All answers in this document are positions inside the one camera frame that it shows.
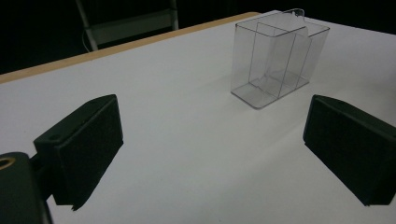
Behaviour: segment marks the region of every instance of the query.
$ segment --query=brown edge trim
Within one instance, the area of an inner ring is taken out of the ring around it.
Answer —
[[[10,81],[14,81],[17,79],[21,79],[21,78],[25,78],[25,77],[31,77],[34,75],[38,75],[38,74],[42,74],[42,73],[46,73],[49,71],[53,71],[56,69],[60,69],[60,68],[64,68],[73,64],[78,64],[78,63],[84,63],[87,61],[91,61],[94,59],[98,59],[98,58],[102,58],[102,57],[106,57],[108,55],[111,54],[115,54],[115,53],[119,53],[128,49],[135,49],[138,47],[142,47],[148,44],[152,44],[158,41],[162,41],[165,39],[169,39],[172,37],[176,37],[179,35],[185,35],[185,34],[189,34],[189,33],[193,33],[196,31],[201,31],[204,29],[208,29],[211,27],[215,27],[215,26],[219,26],[225,23],[229,23],[229,22],[233,22],[233,21],[240,21],[249,17],[253,17],[256,15],[259,15],[260,13],[258,12],[247,12],[244,14],[240,14],[240,15],[236,15],[236,16],[232,16],[232,17],[228,17],[225,19],[221,19],[221,20],[217,20],[217,21],[210,21],[210,22],[206,22],[203,24],[199,24],[199,25],[194,25],[191,27],[187,27],[184,29],[180,29],[180,30],[176,30],[176,31],[172,31],[172,32],[168,32],[165,34],[161,34],[161,35],[155,35],[155,36],[151,36],[148,38],[144,38],[144,39],[139,39],[133,42],[129,42],[129,43],[125,43],[125,44],[121,44],[121,45],[117,45],[111,48],[107,48],[107,49],[100,49],[97,51],[93,51],[93,52],[89,52],[89,53],[85,53],[85,54],[81,54],[75,57],[71,57],[71,58],[66,58],[66,59],[62,59],[60,61],[55,61],[52,63],[44,63],[44,64],[40,64],[38,66],[34,66],[34,67],[30,67],[30,68],[25,68],[22,70],[18,70],[15,72],[10,72],[10,73],[6,73],[3,75],[0,75],[0,84],[1,83],[6,83],[6,82],[10,82]]]

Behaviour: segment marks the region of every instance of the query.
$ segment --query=dark background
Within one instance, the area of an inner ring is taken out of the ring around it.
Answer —
[[[83,0],[91,24],[148,13],[167,7],[168,3],[168,0]],[[0,12],[0,74],[87,52],[74,0],[14,0],[8,4]],[[391,7],[379,1],[177,1],[180,28],[249,11],[292,8],[304,9],[306,17],[396,35]]]

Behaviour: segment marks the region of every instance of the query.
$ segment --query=table edge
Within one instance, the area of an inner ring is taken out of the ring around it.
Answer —
[[[208,29],[211,27],[219,26],[219,25],[222,25],[225,23],[229,23],[229,22],[233,22],[233,21],[240,21],[240,20],[243,20],[243,19],[246,19],[249,17],[259,15],[259,14],[260,13],[258,13],[258,12],[247,12],[247,13],[239,14],[236,16],[224,18],[221,20],[210,21],[210,22],[194,25],[191,27],[183,28],[180,30],[168,32],[165,34],[155,35],[155,36],[139,39],[136,41],[117,45],[117,46],[114,46],[111,48],[100,49],[97,51],[80,54],[80,55],[62,59],[59,61],[55,61],[55,62],[51,62],[51,63],[44,63],[44,64],[40,64],[40,65],[37,65],[34,67],[29,67],[29,68],[25,68],[22,70],[6,73],[3,75],[0,75],[0,84],[18,80],[18,79],[25,78],[25,77],[39,75],[39,74],[42,74],[45,72],[53,71],[56,69],[64,68],[64,67],[71,66],[74,64],[78,64],[78,63],[84,63],[84,62],[91,61],[94,59],[106,57],[111,54],[119,53],[119,52],[122,52],[122,51],[125,51],[128,49],[135,49],[135,48],[142,47],[142,46],[152,44],[155,42],[159,42],[159,41],[162,41],[165,39],[169,39],[169,38],[180,36],[180,35],[186,35],[189,33],[196,32],[196,31],[201,31],[201,30]]]

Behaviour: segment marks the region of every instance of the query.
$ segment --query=white table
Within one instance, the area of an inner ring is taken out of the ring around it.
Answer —
[[[0,85],[0,153],[83,103],[118,95],[124,145],[77,212],[54,223],[395,223],[304,145],[313,94],[396,126],[396,36],[331,28],[311,83],[262,110],[230,94],[234,22]]]

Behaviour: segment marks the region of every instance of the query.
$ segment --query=pen holder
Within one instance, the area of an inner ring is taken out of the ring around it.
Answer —
[[[307,84],[329,30],[302,9],[237,23],[232,94],[260,109]]]

